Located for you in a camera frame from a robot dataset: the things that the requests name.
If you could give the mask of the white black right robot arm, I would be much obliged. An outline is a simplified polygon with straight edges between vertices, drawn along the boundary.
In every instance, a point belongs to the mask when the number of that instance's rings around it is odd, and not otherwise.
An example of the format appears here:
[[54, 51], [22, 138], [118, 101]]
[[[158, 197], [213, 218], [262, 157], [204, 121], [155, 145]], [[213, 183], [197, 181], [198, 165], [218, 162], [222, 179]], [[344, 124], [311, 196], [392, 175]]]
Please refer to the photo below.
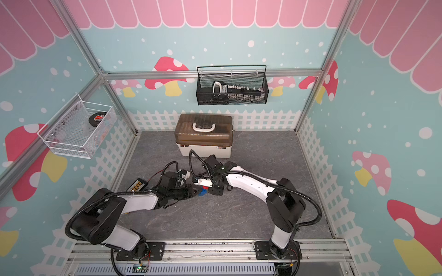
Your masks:
[[298, 192], [289, 179], [277, 181], [260, 177], [236, 163], [223, 164], [215, 155], [202, 159], [194, 150], [189, 151], [189, 168], [196, 184], [206, 187], [209, 194], [222, 196], [225, 190], [238, 188], [266, 203], [275, 226], [264, 251], [270, 252], [276, 259], [283, 259], [299, 248], [293, 237], [300, 228], [321, 221], [320, 205], [308, 195]]

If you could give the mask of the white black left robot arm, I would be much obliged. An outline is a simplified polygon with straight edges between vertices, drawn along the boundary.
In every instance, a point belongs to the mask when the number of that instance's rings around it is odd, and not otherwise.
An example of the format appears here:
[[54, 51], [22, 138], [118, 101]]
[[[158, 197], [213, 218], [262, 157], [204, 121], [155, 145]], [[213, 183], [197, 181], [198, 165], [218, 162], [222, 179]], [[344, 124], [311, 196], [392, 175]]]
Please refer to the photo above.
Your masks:
[[146, 238], [119, 225], [120, 216], [139, 210], [166, 209], [199, 195], [203, 190], [191, 182], [188, 171], [175, 172], [164, 168], [153, 187], [141, 181], [141, 188], [133, 186], [125, 192], [102, 188], [72, 216], [64, 229], [67, 237], [90, 244], [127, 252], [134, 257], [145, 256], [150, 247]]

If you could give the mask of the blue square lego brick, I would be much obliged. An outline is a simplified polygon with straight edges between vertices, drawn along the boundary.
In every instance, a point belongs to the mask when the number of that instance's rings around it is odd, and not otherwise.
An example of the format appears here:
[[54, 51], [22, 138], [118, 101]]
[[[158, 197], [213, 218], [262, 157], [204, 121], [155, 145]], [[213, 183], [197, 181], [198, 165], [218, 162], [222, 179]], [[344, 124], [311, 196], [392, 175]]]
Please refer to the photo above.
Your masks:
[[199, 194], [199, 196], [204, 196], [204, 195], [206, 195], [206, 194], [208, 194], [208, 190], [207, 190], [207, 189], [203, 189], [203, 190], [201, 191], [201, 193]]

